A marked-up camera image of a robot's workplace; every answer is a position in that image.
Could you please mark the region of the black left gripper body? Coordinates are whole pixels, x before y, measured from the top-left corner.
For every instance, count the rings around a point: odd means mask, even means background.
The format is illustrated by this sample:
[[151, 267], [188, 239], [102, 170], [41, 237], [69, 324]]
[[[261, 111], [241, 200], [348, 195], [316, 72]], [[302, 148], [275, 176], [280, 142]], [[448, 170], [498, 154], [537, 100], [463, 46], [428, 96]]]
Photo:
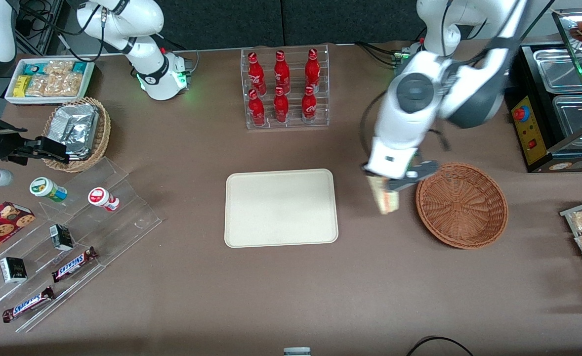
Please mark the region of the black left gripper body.
[[422, 181], [434, 175], [439, 167], [440, 165], [436, 161], [420, 162], [406, 169], [405, 178], [412, 181]]

